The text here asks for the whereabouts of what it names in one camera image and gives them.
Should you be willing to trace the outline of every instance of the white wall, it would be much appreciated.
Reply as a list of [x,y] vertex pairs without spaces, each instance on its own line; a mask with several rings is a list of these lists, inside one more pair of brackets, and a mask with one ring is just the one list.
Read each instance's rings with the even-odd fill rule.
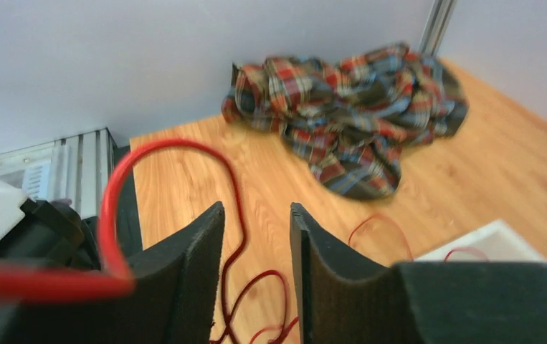
[[547,119],[547,0],[458,0],[439,55]]
[[213,115],[231,62],[339,59],[406,40],[433,0],[0,0],[0,152]]

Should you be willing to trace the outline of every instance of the red cable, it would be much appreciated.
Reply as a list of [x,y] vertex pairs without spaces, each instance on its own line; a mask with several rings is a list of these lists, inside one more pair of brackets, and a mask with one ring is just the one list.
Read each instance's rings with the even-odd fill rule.
[[383,220],[389,224],[391,224],[394,229],[400,233],[401,237],[402,237],[402,241],[404,242],[404,246],[406,247],[406,253],[408,254],[408,258],[413,261],[414,258],[412,256],[412,251],[410,249],[410,245],[408,243],[408,239],[406,238],[406,234],[404,234],[404,231],[402,231],[402,228],[400,228],[400,226],[398,226],[398,224],[390,219],[389,217],[381,214],[381,213],[374,213],[372,215],[370,215],[369,217],[367,217],[366,219],[364,219],[362,222],[360,222],[360,224],[358,226],[356,226],[356,228],[353,229],[353,231],[351,231],[351,234],[349,234],[349,239],[347,240],[347,246],[351,247],[351,239],[353,238],[353,235],[355,235],[358,230],[364,225],[366,224],[366,222],[372,220],[372,219],[379,219],[379,220]]
[[[286,335],[290,332],[290,330],[292,330],[292,328],[294,327],[294,325],[296,325],[296,323],[298,323],[298,317],[295,317],[294,319],[292,319],[290,324],[288,324],[288,327],[286,328]],[[256,341],[256,339],[258,338],[259,335],[261,335],[261,334],[263,334],[267,331],[275,331],[275,330],[279,330],[279,329],[280,329],[280,326],[269,326],[267,328],[263,328],[260,331],[256,332],[255,335],[252,336],[252,339],[250,339],[249,344],[254,344],[254,341]]]
[[19,264],[0,264],[0,302],[61,303],[119,297],[134,289],[129,276],[61,269],[28,269]]
[[[222,316],[223,316],[223,320],[225,324],[225,329],[218,340],[215,340],[215,341],[211,340],[210,343],[221,343],[227,335],[229,336],[229,339],[231,340],[232,343],[234,344],[238,343],[237,336],[235,335],[235,332],[232,327],[232,320],[233,320],[233,316],[235,312],[237,311],[237,306],[239,304],[239,301],[241,300],[242,297],[244,297],[247,290],[254,283],[270,275],[278,276],[280,280],[282,281],[282,284],[284,287],[285,309],[284,309],[283,323],[281,326],[282,330],[280,331],[280,334],[278,335],[278,337],[275,339],[276,343],[281,343],[284,340],[284,338],[287,336],[286,335],[287,331],[284,331],[283,328],[285,326],[285,321],[287,318],[288,285],[285,278],[280,272],[275,270],[268,270],[256,276],[254,279],[252,279],[252,281],[248,283],[248,285],[242,290],[242,292],[240,292],[239,298],[233,306],[233,310],[229,312],[229,304],[227,302],[227,283],[229,279],[229,276],[228,276],[229,268],[235,263],[235,261],[237,261],[239,256],[246,249],[247,242],[249,240],[249,234],[247,231],[247,225],[246,225],[245,216],[244,216],[244,208],[242,204],[242,196],[239,190],[239,181],[237,179],[237,175],[231,163],[227,160],[227,158],[225,158],[225,156],[223,156],[218,151],[208,147],[207,145],[203,145],[201,143],[197,143],[197,142],[187,140],[187,139],[182,139],[182,138],[167,138],[167,139],[157,140],[150,143],[146,143],[145,145],[142,145],[141,147],[138,147],[135,150],[132,150],[119,162],[119,164],[113,171],[113,174],[109,178],[109,184],[105,190],[105,197],[103,199],[103,205],[100,211],[99,225],[101,225],[103,228],[108,228],[109,226],[113,226],[114,228],[115,218],[116,218],[116,209],[117,209],[117,198],[120,193],[121,186],[123,185],[123,181],[125,180],[125,177],[129,174],[131,168],[137,162],[139,162],[140,159],[144,158],[149,153],[152,153],[159,149],[170,148],[170,147],[193,148],[193,149],[197,149],[198,151],[205,152],[208,155],[212,156],[213,158],[216,158],[226,168],[233,185],[235,203],[237,205],[237,216],[239,218],[239,227],[241,229],[242,238],[239,243],[239,246],[233,251],[233,253],[231,253],[231,255],[229,256],[229,258],[226,260],[226,262],[223,264],[223,267],[222,267],[221,306],[222,306]],[[106,253],[106,255],[104,256],[106,258],[104,259],[105,266],[118,266],[119,264],[125,264],[123,255],[120,253],[114,237],[110,237],[108,235],[99,235],[98,246],[103,251],[103,253]]]
[[[282,285],[286,285],[287,284],[287,281],[285,279],[285,277],[280,273],[278,272],[277,270],[267,270],[261,274],[259,274],[258,276],[254,277],[252,280],[250,280],[250,282],[248,282],[248,284],[242,289],[242,291],[239,293],[239,296],[237,296],[237,299],[235,300],[235,303],[233,304],[233,308],[231,309],[231,319],[233,319],[233,317],[235,316],[235,313],[237,312],[237,309],[239,308],[239,303],[242,301],[242,299],[244,298],[244,296],[248,293],[248,291],[250,290],[250,288],[256,284],[256,282],[262,280],[263,278],[267,277],[267,276],[277,276],[280,278],[280,281],[282,282]],[[284,288],[284,315],[283,315],[283,319],[282,319],[282,324],[285,324],[286,323],[286,320],[287,320],[287,309],[288,309],[288,294],[287,294],[287,290],[286,288]]]
[[444,261],[447,262],[448,259],[450,258],[450,256],[452,256],[452,254],[455,253],[455,252],[469,253],[472,256],[476,256],[476,257],[482,258],[483,260],[488,261],[488,257],[484,252],[482,252],[481,250],[479,250],[475,247],[471,247],[471,246],[455,247],[454,249],[451,249],[446,254],[446,257],[444,257]]

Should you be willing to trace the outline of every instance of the wooden floor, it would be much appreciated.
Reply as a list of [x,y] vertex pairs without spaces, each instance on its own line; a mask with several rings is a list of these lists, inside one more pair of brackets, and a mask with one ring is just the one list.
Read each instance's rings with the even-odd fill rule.
[[[228,125],[221,116],[134,138],[131,145],[164,137],[194,138],[223,151],[235,165],[251,237],[230,273],[230,302],[248,280],[267,269],[281,270],[293,283],[288,242],[292,202],[302,203],[343,241],[369,214],[387,215],[402,228],[416,257],[503,219],[547,258],[547,122],[452,69],[470,101],[468,118],[454,138],[403,153],[400,188],[389,199],[360,202],[336,196],[315,181],[275,134]],[[181,229],[218,200],[227,213],[223,259],[237,246],[232,190],[217,162],[191,151],[157,153],[135,168],[135,184],[145,247]],[[397,230],[376,222],[367,227],[355,238],[359,252],[382,264],[406,259]],[[291,290],[294,317],[292,285]],[[234,321],[241,343],[248,343],[260,328],[279,324],[281,312],[279,282],[261,281]],[[215,321],[213,338],[222,331],[219,299]],[[266,342],[266,335],[257,341]],[[298,327],[286,343],[299,343]]]

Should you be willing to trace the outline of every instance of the crumpled cloth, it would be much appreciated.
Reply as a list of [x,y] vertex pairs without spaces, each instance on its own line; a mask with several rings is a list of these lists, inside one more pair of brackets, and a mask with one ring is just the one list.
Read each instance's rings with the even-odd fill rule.
[[222,114],[279,133],[331,191],[375,199],[398,189],[402,147],[454,135],[467,99],[438,59],[396,43],[337,64],[317,57],[233,64]]

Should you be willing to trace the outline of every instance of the plaid cloth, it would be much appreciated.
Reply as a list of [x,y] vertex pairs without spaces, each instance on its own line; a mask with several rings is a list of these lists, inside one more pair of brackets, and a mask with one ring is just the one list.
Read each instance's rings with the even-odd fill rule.
[[467,113],[457,79],[434,57],[392,44],[332,65],[316,57],[234,64],[227,122],[275,131],[330,190],[391,195],[405,145],[453,135]]

